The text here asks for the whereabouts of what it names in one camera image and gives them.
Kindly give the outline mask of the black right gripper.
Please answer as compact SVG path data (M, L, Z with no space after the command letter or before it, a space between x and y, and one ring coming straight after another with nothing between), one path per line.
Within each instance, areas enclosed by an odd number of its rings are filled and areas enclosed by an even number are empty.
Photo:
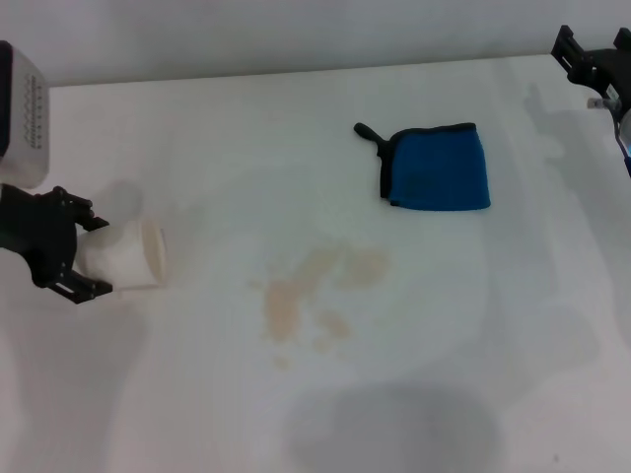
M631 31L620 28L613 42L616 49L585 52L574 39L569 26L563 25L556 36L551 55L567 73L570 82L580 82L604 99L630 105Z

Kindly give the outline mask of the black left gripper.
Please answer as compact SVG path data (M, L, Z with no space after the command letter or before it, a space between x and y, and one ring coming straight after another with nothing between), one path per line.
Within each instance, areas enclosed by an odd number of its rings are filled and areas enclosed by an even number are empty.
M20 255L34 284L82 304L113 292L113 285L72 269L77 229L93 232L109 225L93 202L55 186L44 194L1 186L1 247Z

